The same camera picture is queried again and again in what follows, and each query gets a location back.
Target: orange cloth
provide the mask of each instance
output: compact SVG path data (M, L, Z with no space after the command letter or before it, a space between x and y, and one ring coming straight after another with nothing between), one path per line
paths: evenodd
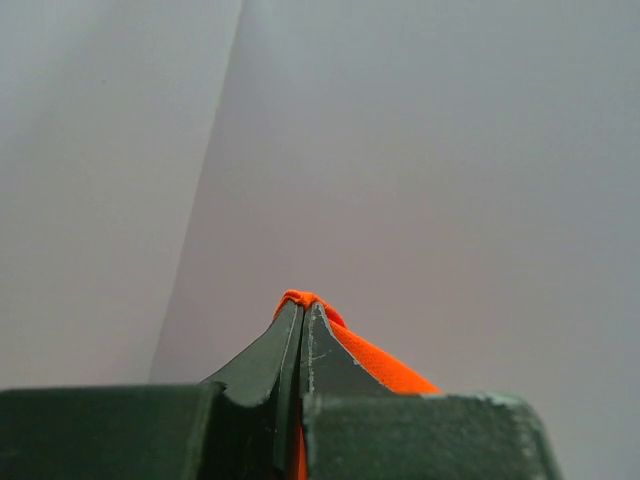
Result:
M354 356L367 372L392 392L404 394L440 392L435 385L418 375L402 362L375 345L370 344L364 338L351 332L338 311L314 293L299 292L297 290L285 292L282 300L280 300L280 305L276 309L274 318L280 313L284 304L289 300L292 300L297 305L301 305L305 310L308 310L311 304L315 302L321 303L329 319L331 330L338 341ZM307 464L303 442L304 439L301 430L298 480L307 480Z

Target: orange strap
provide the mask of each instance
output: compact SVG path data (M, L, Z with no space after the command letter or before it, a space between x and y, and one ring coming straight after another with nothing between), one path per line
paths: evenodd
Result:
M404 394L440 392L429 380L421 377L387 352L351 332L338 311L314 293L299 292L297 290L287 291L283 295L282 300L280 300L280 305L278 305L276 309L274 318L280 313L284 304L289 300L292 300L297 305L301 305L305 310L308 310L312 303L321 303L329 319L331 330L338 341L369 374L392 392ZM301 430L298 480L307 480L307 464L303 441Z

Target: gray wall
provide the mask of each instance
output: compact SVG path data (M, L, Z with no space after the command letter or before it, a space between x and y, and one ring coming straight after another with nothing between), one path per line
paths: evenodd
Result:
M145 382L239 0L0 4L0 387Z
M218 114L153 380L310 289L446 390L527 397L567 478L637 478L637 1L248 1Z

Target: white wall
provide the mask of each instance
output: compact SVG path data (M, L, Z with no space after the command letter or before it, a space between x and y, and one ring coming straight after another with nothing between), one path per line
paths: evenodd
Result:
M155 380L315 290L446 390L527 397L566 478L640 472L637 1L247 3Z
M0 386L144 382L240 0L0 5Z

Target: orange fabric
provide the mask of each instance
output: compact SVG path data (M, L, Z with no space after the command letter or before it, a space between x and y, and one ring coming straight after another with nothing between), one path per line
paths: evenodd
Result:
M280 305L278 305L276 309L274 318L280 313L284 304L289 300L301 305L305 310L309 309L311 304L320 302L329 319L331 330L338 341L354 356L365 370L392 392L400 394L440 392L435 385L418 375L402 362L367 342L364 338L351 332L338 311L314 293L288 290L283 295L282 300L280 300ZM299 444L298 480L307 480L307 463L302 429L300 430Z

